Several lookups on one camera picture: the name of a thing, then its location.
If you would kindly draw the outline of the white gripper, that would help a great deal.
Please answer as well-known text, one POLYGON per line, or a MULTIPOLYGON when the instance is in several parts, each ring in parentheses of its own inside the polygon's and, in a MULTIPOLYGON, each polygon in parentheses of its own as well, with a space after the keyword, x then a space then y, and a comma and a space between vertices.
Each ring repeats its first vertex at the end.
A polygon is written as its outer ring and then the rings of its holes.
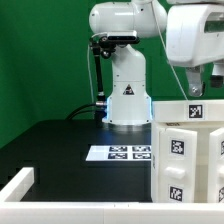
POLYGON ((224 85, 224 2, 176 4, 168 12, 166 53, 169 62, 185 69, 188 93, 204 94, 203 64, 215 62, 210 77, 213 88, 224 85))

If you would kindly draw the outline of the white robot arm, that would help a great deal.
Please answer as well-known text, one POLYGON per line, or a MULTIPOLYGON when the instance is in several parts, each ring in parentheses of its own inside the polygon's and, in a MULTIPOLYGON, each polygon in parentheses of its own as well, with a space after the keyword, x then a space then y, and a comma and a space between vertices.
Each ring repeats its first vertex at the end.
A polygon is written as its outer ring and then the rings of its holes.
POLYGON ((95 5, 89 14, 90 38, 97 80, 102 80, 101 58, 112 60, 113 87, 103 101, 102 122, 116 127, 140 127, 152 122, 152 100, 146 92, 146 59, 133 48, 143 38, 161 39, 170 66, 183 67, 189 94, 200 97, 205 84, 203 66, 214 65, 213 88, 224 86, 224 0, 130 0, 95 5))

